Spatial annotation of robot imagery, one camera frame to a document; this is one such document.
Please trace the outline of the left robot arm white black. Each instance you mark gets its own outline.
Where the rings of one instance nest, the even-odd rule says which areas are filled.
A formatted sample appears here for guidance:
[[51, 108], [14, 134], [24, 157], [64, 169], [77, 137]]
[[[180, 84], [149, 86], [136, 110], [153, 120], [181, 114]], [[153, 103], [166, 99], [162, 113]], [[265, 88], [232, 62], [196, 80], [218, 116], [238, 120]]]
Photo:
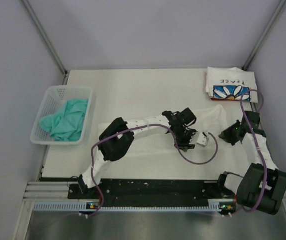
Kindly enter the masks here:
[[144, 119], [116, 118], [99, 136], [99, 142], [91, 149], [91, 165], [78, 177], [79, 192], [85, 198], [96, 194], [96, 185], [112, 162], [125, 157], [134, 141], [153, 135], [171, 134], [174, 147], [181, 151], [194, 149], [191, 144], [196, 130], [189, 128], [197, 118], [189, 108], [181, 112], [164, 111], [160, 115]]

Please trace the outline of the teal t-shirt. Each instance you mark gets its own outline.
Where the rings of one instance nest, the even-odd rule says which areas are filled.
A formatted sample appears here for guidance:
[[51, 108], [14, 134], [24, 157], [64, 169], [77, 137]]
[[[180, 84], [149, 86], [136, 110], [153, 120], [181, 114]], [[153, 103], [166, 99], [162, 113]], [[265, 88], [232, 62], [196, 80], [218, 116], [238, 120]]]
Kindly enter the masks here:
[[38, 125], [56, 142], [76, 142], [80, 139], [88, 99], [71, 99], [54, 114], [42, 117]]

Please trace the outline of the white floral print t-shirt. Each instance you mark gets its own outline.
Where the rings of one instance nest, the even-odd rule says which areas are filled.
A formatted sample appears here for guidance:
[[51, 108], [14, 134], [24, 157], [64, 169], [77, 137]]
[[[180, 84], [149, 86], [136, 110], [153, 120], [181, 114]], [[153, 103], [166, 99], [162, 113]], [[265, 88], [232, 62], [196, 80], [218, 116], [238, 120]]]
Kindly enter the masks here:
[[[226, 111], [218, 104], [213, 107], [193, 110], [197, 121], [191, 126], [199, 132], [210, 132], [215, 138], [218, 137], [220, 132], [227, 127]], [[196, 159], [200, 157], [199, 162], [205, 162], [213, 156], [215, 152], [214, 140], [209, 137], [206, 147], [195, 146], [194, 149], [188, 150], [183, 155], [190, 161], [198, 162]], [[156, 134], [149, 137], [134, 141], [128, 150], [126, 157], [141, 157], [148, 155], [158, 154], [172, 154], [177, 153], [174, 147], [174, 142], [170, 134]]]

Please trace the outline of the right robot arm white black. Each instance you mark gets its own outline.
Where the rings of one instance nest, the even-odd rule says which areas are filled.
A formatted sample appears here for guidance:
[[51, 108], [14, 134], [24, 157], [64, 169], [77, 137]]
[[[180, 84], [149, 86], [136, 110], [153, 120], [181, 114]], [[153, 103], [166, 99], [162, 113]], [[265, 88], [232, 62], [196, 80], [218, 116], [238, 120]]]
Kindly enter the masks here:
[[246, 153], [249, 168], [243, 177], [238, 173], [224, 172], [218, 178], [216, 192], [222, 198], [231, 194], [236, 203], [275, 215], [280, 208], [286, 190], [286, 173], [274, 164], [266, 145], [266, 134], [259, 129], [257, 112], [245, 111], [241, 121], [236, 121], [219, 135], [224, 142], [234, 146], [240, 143]]

